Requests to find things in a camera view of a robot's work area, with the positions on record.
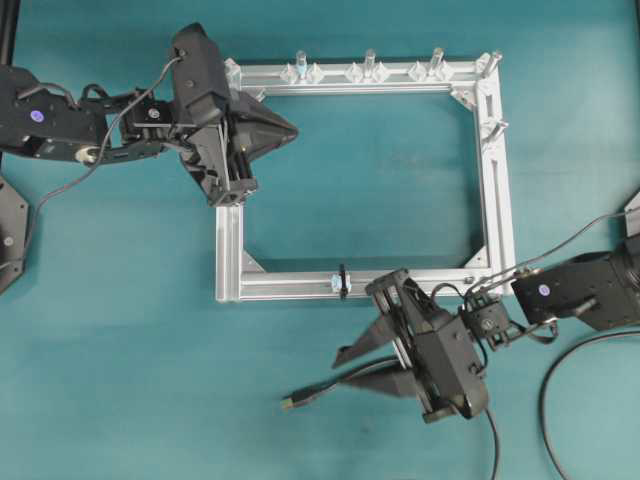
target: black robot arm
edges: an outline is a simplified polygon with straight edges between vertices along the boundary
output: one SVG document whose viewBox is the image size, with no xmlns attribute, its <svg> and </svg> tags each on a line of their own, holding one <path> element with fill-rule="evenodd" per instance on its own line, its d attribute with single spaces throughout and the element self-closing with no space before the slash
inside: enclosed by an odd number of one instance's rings
<svg viewBox="0 0 640 480">
<path fill-rule="evenodd" d="M 514 322 L 492 286 L 470 288 L 463 304 L 450 313 L 438 306 L 434 289 L 428 295 L 398 270 L 366 288 L 380 311 L 377 320 L 351 346 L 339 350 L 334 368 L 392 343 L 393 365 L 357 367 L 330 383 L 297 390 L 284 406 L 309 403 L 338 384 L 394 396 L 416 396 L 423 418 L 432 422 L 459 413 L 471 418 L 487 409 L 484 384 L 488 356 L 521 338 L 551 343 L 557 321 L 577 317 L 596 330 L 640 322 L 640 235 L 624 240 L 611 252 L 587 253 L 538 270 L 520 270 L 508 277 L 529 325 Z M 548 330 L 549 335 L 539 335 Z M 474 343 L 481 349 L 481 362 Z"/>
<path fill-rule="evenodd" d="M 174 99 L 151 94 L 135 105 L 120 123 L 122 146 L 109 142 L 100 164 L 173 148 L 210 205 L 241 203 L 258 188 L 250 163 L 293 140 L 297 130 L 229 88 L 220 51 L 199 24 L 176 34 L 169 56 L 180 58 L 173 65 Z M 28 70 L 0 66 L 0 151 L 91 166 L 107 133 L 106 116 L 123 111 L 142 91 L 110 96 L 92 84 L 76 102 Z"/>
</svg>

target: wire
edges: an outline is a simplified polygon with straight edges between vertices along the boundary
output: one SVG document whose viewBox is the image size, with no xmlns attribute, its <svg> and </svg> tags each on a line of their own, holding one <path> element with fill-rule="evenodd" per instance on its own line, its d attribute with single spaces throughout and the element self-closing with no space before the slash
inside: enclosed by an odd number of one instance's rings
<svg viewBox="0 0 640 480">
<path fill-rule="evenodd" d="M 546 396 L 547 396 L 547 389 L 549 387 L 549 381 L 551 380 L 551 377 L 553 376 L 555 371 L 558 369 L 558 367 L 567 358 L 569 358 L 571 355 L 573 355 L 575 352 L 577 352 L 581 348 L 586 347 L 587 345 L 592 345 L 594 343 L 600 343 L 600 342 L 604 342 L 612 339 L 626 338 L 626 337 L 639 337 L 639 336 L 640 336 L 640 330 L 631 330 L 628 332 L 608 333 L 606 335 L 600 335 L 597 337 L 589 338 L 587 340 L 583 340 L 582 342 L 577 343 L 576 345 L 571 347 L 569 350 L 564 352 L 562 355 L 560 355 L 551 364 L 551 367 L 549 367 L 549 370 L 547 370 L 547 373 L 545 374 L 544 379 L 542 380 L 542 385 L 540 386 L 540 394 L 538 396 L 538 417 L 540 420 L 540 429 L 542 430 L 542 439 L 544 440 L 544 446 L 546 447 L 547 452 L 549 453 L 549 457 L 551 457 L 553 466 L 556 468 L 556 470 L 564 480 L 570 480 L 571 477 L 569 477 L 569 474 L 562 467 L 562 465 L 560 464 L 560 461 L 558 460 L 555 449 L 551 444 L 551 439 L 549 438 L 549 431 L 547 426 Z"/>
<path fill-rule="evenodd" d="M 491 480 L 497 480 L 498 478 L 498 470 L 500 469 L 500 434 L 498 433 L 498 426 L 496 425 L 496 419 L 491 413 L 491 410 L 488 408 L 484 411 L 487 414 L 487 419 L 489 419 L 489 425 L 491 426 L 491 431 L 493 432 L 493 444 L 494 444 L 494 455 L 493 455 L 493 472 L 491 473 Z"/>
<path fill-rule="evenodd" d="M 98 169 L 98 167 L 102 164 L 102 161 L 104 160 L 104 155 L 105 155 L 105 151 L 107 149 L 107 144 L 111 140 L 111 135 L 113 134 L 113 130 L 120 123 L 120 120 L 122 120 L 122 118 L 127 113 L 129 113 L 138 103 L 140 103 L 142 100 L 144 100 L 145 97 L 149 96 L 151 94 L 151 92 L 153 92 L 153 90 L 155 90 L 158 87 L 158 85 L 160 85 L 160 83 L 162 83 L 164 78 L 167 76 L 167 73 L 169 72 L 169 69 L 171 68 L 171 66 L 174 63 L 176 63 L 176 62 L 178 62 L 180 60 L 181 60 L 181 57 L 174 57 L 171 60 L 169 60 L 164 65 L 164 67 L 162 68 L 162 71 L 160 72 L 160 76 L 156 79 L 156 81 L 153 82 L 153 84 L 149 88 L 147 88 L 144 92 L 142 92 L 140 94 L 140 96 L 138 96 L 129 105 L 127 105 L 120 113 L 118 113 L 118 115 L 116 115 L 116 118 L 113 119 L 113 121 L 109 125 L 109 129 L 107 130 L 107 133 L 105 134 L 104 138 L 102 139 L 102 143 L 100 145 L 100 151 L 98 152 L 98 157 L 96 158 L 96 161 L 91 165 L 91 167 L 89 167 L 89 169 L 85 173 L 80 175 L 78 178 L 76 178 L 76 179 L 74 179 L 74 180 L 72 180 L 72 181 L 70 181 L 68 183 L 65 183 L 61 187 L 58 187 L 55 190 L 52 190 L 51 192 L 47 193 L 44 197 L 42 197 L 40 199 L 40 201 L 36 205 L 36 208 L 35 208 L 35 211 L 34 211 L 33 215 L 31 216 L 31 221 L 29 223 L 29 229 L 27 231 L 27 237 L 26 237 L 26 240 L 24 242 L 24 253 L 22 254 L 22 256 L 20 258 L 17 258 L 17 259 L 14 259 L 14 260 L 9 260 L 9 261 L 3 263 L 2 265 L 0 265 L 0 270 L 2 270 L 4 268 L 7 268 L 12 263 L 22 262 L 22 261 L 25 260 L 25 258 L 27 256 L 27 252 L 29 251 L 29 246 L 31 245 L 31 241 L 33 240 L 33 234 L 34 234 L 34 232 L 36 230 L 36 226 L 38 225 L 38 215 L 40 214 L 40 210 L 42 210 L 42 207 L 49 200 L 51 200 L 52 198 L 60 195 L 61 193 L 66 192 L 67 190 L 70 190 L 71 188 L 75 187 L 79 183 L 82 183 L 87 178 L 89 178 L 91 175 L 93 175 L 93 173 Z"/>
<path fill-rule="evenodd" d="M 530 258 L 528 260 L 524 260 L 522 262 L 516 263 L 515 265 L 513 265 L 512 267 L 509 268 L 505 268 L 504 270 L 498 272 L 498 273 L 494 273 L 493 275 L 489 275 L 488 277 L 483 277 L 480 280 L 478 280 L 476 283 L 474 283 L 471 287 L 469 287 L 469 289 L 467 290 L 466 294 L 465 294 L 465 298 L 471 295 L 471 292 L 479 287 L 480 285 L 484 285 L 485 283 L 487 283 L 489 280 L 492 280 L 496 277 L 500 277 L 502 275 L 504 275 L 505 273 L 509 273 L 512 270 L 516 270 L 518 268 L 524 267 L 529 265 L 530 263 L 536 263 L 539 262 L 540 260 L 545 259 L 546 257 L 548 257 L 549 255 L 553 255 L 554 253 L 556 253 L 558 250 L 566 247 L 569 243 L 573 242 L 576 238 L 578 238 L 580 235 L 582 235 L 584 232 L 586 232 L 587 230 L 589 230 L 591 227 L 593 227 L 594 225 L 596 225 L 597 223 L 600 223 L 603 220 L 608 220 L 608 219 L 612 219 L 612 218 L 618 218 L 618 217 L 624 217 L 625 215 L 628 215 L 630 213 L 636 212 L 640 210 L 640 207 L 635 207 L 635 208 L 630 208 L 629 210 L 625 210 L 622 212 L 615 212 L 615 213 L 607 213 L 605 215 L 600 215 L 599 217 L 593 219 L 591 222 L 587 223 L 584 227 L 582 227 L 580 230 L 578 230 L 576 233 L 574 233 L 573 235 L 571 235 L 569 238 L 567 238 L 565 241 L 559 243 L 558 245 L 556 245 L 555 247 L 553 247 L 550 250 L 547 250 L 546 252 L 538 255 L 537 257 L 533 257 Z M 491 290 L 492 288 L 495 288 L 498 285 L 501 285 L 502 283 L 508 282 L 509 280 L 511 280 L 513 278 L 513 276 L 507 278 L 507 279 L 503 279 L 500 282 L 496 282 L 496 284 L 490 285 L 489 287 L 485 287 L 485 290 Z"/>
<path fill-rule="evenodd" d="M 480 337 L 475 332 L 475 330 L 473 328 L 470 328 L 469 331 L 471 332 L 471 335 L 473 335 L 473 338 L 476 339 L 476 342 L 478 343 L 478 346 L 480 347 L 480 351 L 482 352 L 482 359 L 483 359 L 482 369 L 478 372 L 478 374 L 480 374 L 480 373 L 484 372 L 487 369 L 487 367 L 489 366 L 489 355 L 487 355 L 487 349 L 484 348 L 484 345 L 480 341 Z"/>
<path fill-rule="evenodd" d="M 42 91 L 42 90 L 46 90 L 47 88 L 52 88 L 54 90 L 59 90 L 64 94 L 64 98 L 66 98 L 67 103 L 69 104 L 69 106 L 71 108 L 73 108 L 74 110 L 79 110 L 80 106 L 76 103 L 76 101 L 73 99 L 73 95 L 71 95 L 71 92 L 69 90 L 67 90 L 66 88 L 64 88 L 61 85 L 58 85 L 57 83 L 51 83 L 51 82 L 41 82 L 38 83 L 36 85 L 34 85 L 31 88 L 28 88 L 27 90 L 23 90 L 22 92 L 20 92 L 18 94 L 18 100 L 25 100 L 27 98 L 29 98 L 32 95 L 35 95 L 36 93 Z"/>
<path fill-rule="evenodd" d="M 461 299 L 464 300 L 464 296 L 462 295 L 462 293 L 460 293 L 460 290 L 458 290 L 458 287 L 456 287 L 453 283 L 443 282 L 443 283 L 439 283 L 433 288 L 433 290 L 431 290 L 431 300 L 433 302 L 436 301 L 436 295 L 438 295 L 438 292 L 443 288 L 450 288 L 451 290 L 455 291 Z"/>
<path fill-rule="evenodd" d="M 100 98 L 109 98 L 109 94 L 104 88 L 102 88 L 97 83 L 90 83 L 82 89 L 82 95 L 80 96 L 80 99 L 88 99 L 91 92 L 95 92 Z"/>
<path fill-rule="evenodd" d="M 309 403 L 315 401 L 321 395 L 334 390 L 340 383 L 353 380 L 354 378 L 364 375 L 366 372 L 378 367 L 395 366 L 399 364 L 400 361 L 395 355 L 390 355 L 387 357 L 371 360 L 367 363 L 363 363 L 362 365 L 352 368 L 351 370 L 348 370 L 330 380 L 326 380 L 324 382 L 319 382 L 314 385 L 309 385 L 307 387 L 295 390 L 282 399 L 282 408 L 284 410 L 288 410 L 290 408 L 298 408 L 304 405 L 308 405 Z"/>
</svg>

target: black plastic bracket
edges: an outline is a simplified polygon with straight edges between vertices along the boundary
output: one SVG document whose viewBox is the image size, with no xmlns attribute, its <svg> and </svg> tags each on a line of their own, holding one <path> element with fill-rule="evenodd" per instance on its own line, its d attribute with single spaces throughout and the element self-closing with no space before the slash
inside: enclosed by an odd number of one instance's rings
<svg viewBox="0 0 640 480">
<path fill-rule="evenodd" d="M 24 257 L 29 204 L 0 176 L 0 293 L 4 292 L 24 271 Z"/>
<path fill-rule="evenodd" d="M 344 263 L 340 264 L 340 300 L 345 300 L 349 295 L 349 288 L 347 288 L 347 271 L 345 270 Z"/>
</svg>

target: teal table surface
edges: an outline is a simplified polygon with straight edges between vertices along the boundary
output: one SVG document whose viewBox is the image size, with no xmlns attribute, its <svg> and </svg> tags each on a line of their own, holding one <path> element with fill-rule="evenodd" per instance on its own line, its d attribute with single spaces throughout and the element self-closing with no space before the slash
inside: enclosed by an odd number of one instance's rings
<svg viewBox="0 0 640 480">
<path fill-rule="evenodd" d="M 528 258 L 640 188 L 640 42 L 632 0 L 228 2 L 23 0 L 14 63 L 75 94 L 147 86 L 199 21 L 237 61 L 477 58 L 502 50 L 516 253 Z M 158 96 L 170 98 L 165 82 Z M 469 112 L 446 95 L 268 99 L 299 138 L 255 164 L 246 243 L 274 271 L 455 266 L 481 242 Z M 79 165 L 5 157 L 34 204 Z M 282 412 L 330 373 L 369 301 L 221 305 L 215 214 L 177 155 L 100 169 L 48 204 L 28 271 L 1 298 L 3 480 L 484 479 L 484 416 L 425 425 L 413 399 L 338 389 Z M 610 249 L 602 224 L 549 261 Z M 454 308 L 455 302 L 447 301 Z M 513 318 L 524 321 L 513 298 Z M 590 333 L 491 356 L 503 479 L 556 478 L 536 396 Z M 551 433 L 577 479 L 636 479 L 637 345 L 592 347 L 550 389 Z"/>
</svg>

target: rectangular metal frame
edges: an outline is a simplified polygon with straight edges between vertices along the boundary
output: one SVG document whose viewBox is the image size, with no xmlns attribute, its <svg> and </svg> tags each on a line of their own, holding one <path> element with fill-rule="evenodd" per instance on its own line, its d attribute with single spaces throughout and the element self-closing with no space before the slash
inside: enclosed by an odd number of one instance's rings
<svg viewBox="0 0 640 480">
<path fill-rule="evenodd" d="M 484 246 L 461 268 L 411 269 L 411 276 L 429 292 L 449 282 L 462 292 L 483 276 L 515 263 L 511 198 L 500 98 L 499 52 L 474 61 L 442 59 L 434 51 L 429 60 L 363 64 L 304 64 L 239 66 L 227 60 L 233 88 L 259 99 L 281 95 L 337 95 L 373 93 L 449 93 L 473 113 L 483 212 Z M 336 272 L 266 272 L 244 250 L 243 205 L 216 209 L 216 285 L 219 302 L 338 298 L 331 280 Z M 349 271 L 349 297 L 366 296 L 364 288 L 387 271 Z M 507 285 L 497 293 L 511 293 Z"/>
</svg>

